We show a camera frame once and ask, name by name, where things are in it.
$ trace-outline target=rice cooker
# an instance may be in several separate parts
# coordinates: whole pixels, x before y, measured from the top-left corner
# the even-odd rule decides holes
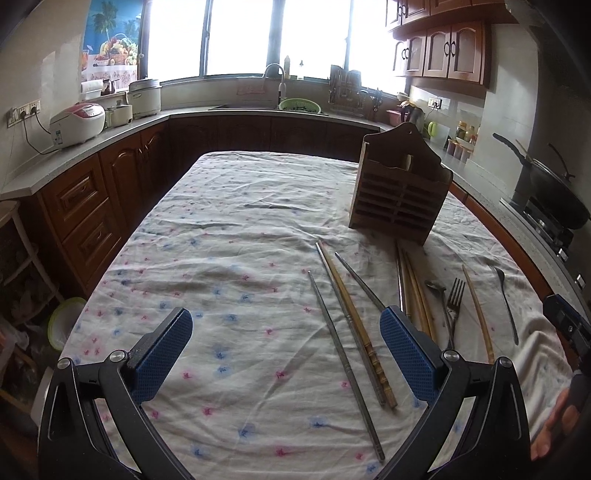
[[[100,134],[105,126],[105,109],[97,103],[77,103],[51,118],[53,145],[66,148],[84,143]]]
[[[134,109],[134,118],[160,113],[160,82],[153,79],[138,80],[129,84],[129,102]]]

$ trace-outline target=finger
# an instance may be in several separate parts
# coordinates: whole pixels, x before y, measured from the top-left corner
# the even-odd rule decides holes
[[[574,405],[570,405],[562,415],[562,431],[565,435],[573,431],[577,421],[579,421],[579,411]]]

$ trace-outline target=metal spoon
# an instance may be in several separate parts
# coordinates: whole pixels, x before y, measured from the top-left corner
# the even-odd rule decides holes
[[[449,340],[447,342],[447,348],[451,350],[455,350],[455,344],[453,342],[453,334],[452,334],[452,323],[449,319],[449,314],[447,309],[445,308],[445,291],[446,288],[441,285],[437,280],[425,280],[425,285],[429,288],[435,295],[439,297],[441,300],[441,309],[443,310],[443,317],[445,318],[445,326],[447,328],[447,334],[449,336]]]
[[[505,295],[505,272],[503,272],[498,267],[493,267],[496,271],[496,274],[499,275],[499,280],[501,281],[501,292],[503,293],[503,298],[505,299],[505,305],[507,306],[507,313],[509,313],[509,320],[511,321],[511,328],[513,329],[513,341],[516,345],[519,345],[519,336],[517,335],[517,327],[515,326],[515,320],[513,320],[513,314],[511,313],[511,308],[509,308],[509,302],[507,301],[507,296]]]

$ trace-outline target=kitchen counter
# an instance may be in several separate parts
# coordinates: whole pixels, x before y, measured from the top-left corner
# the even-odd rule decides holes
[[[221,115],[252,115],[256,112],[260,116],[298,116],[319,121],[336,122],[349,125],[364,125],[375,128],[376,132],[387,131],[393,127],[387,124],[371,122],[362,118],[353,118],[338,113],[317,115],[314,113],[286,112],[265,109],[214,109],[213,106],[197,106],[182,109],[170,109],[158,115],[133,120],[129,125],[109,128],[97,137],[86,141],[81,145],[65,148],[47,156],[38,155],[27,162],[16,172],[16,176],[6,183],[0,190],[0,200],[26,197],[35,194],[47,183],[78,162],[88,158],[99,150],[129,136],[144,128],[159,124],[170,118],[191,116],[221,116]],[[454,173],[454,181],[466,190],[477,202],[488,210],[501,225],[515,238],[523,250],[529,255],[534,264],[540,270],[550,287],[555,293],[561,294],[574,308],[583,313],[587,318],[591,314],[586,308],[580,290],[574,280],[566,271],[561,261],[530,231],[512,212],[501,203],[503,197],[509,197],[511,192],[503,192],[494,185],[487,176],[490,176],[476,163],[462,162],[442,149],[431,144],[430,147],[441,157],[441,162]]]

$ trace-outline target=bamboo chopstick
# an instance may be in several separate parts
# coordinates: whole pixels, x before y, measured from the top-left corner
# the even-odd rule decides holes
[[[317,245],[318,249],[324,255],[324,258],[326,259],[326,263],[329,266],[330,272],[332,273],[332,275],[335,279],[335,282],[337,284],[337,287],[339,288],[340,294],[343,297],[343,301],[345,302],[345,306],[347,307],[347,311],[349,312],[349,314],[351,315],[351,318],[353,319],[353,324],[355,325],[355,328],[357,329],[357,333],[359,334],[359,339],[361,340],[361,343],[363,344],[365,351],[367,351],[369,359],[371,360],[371,364],[374,366],[374,370],[376,372],[376,375],[378,376],[379,382],[384,389],[384,394],[386,395],[386,401],[388,402],[388,405],[391,408],[394,408],[396,405],[398,405],[398,402],[396,402],[396,397],[394,397],[394,392],[392,392],[392,388],[390,387],[388,379],[386,378],[386,374],[384,373],[384,369],[382,368],[382,365],[379,363],[379,359],[378,359],[378,356],[374,350],[374,346],[371,344],[371,340],[369,339],[369,335],[368,335],[367,331],[365,330],[365,326],[363,325],[363,322],[361,321],[361,318],[359,317],[359,313],[357,312],[357,309],[355,308],[355,305],[353,304],[351,297],[349,296],[349,292],[347,291],[347,288],[345,287],[345,284],[343,283],[343,280],[341,279],[339,272],[337,271],[333,261],[326,254],[326,250],[324,250],[324,247],[322,246],[322,244],[320,242],[317,242],[316,245]]]
[[[484,313],[482,313],[480,302],[478,301],[478,297],[476,296],[476,290],[474,289],[474,285],[472,284],[472,280],[470,279],[470,275],[468,275],[468,270],[466,269],[466,266],[464,264],[462,264],[462,270],[464,271],[466,283],[468,283],[468,288],[470,289],[470,295],[472,295],[472,301],[474,302],[474,306],[476,307],[476,315],[478,316],[478,321],[480,322],[480,329],[482,330],[482,336],[484,337],[484,345],[486,347],[486,355],[488,356],[488,362],[490,364],[493,364],[495,363],[495,353],[492,349],[491,335],[488,333],[486,319],[484,318]]]

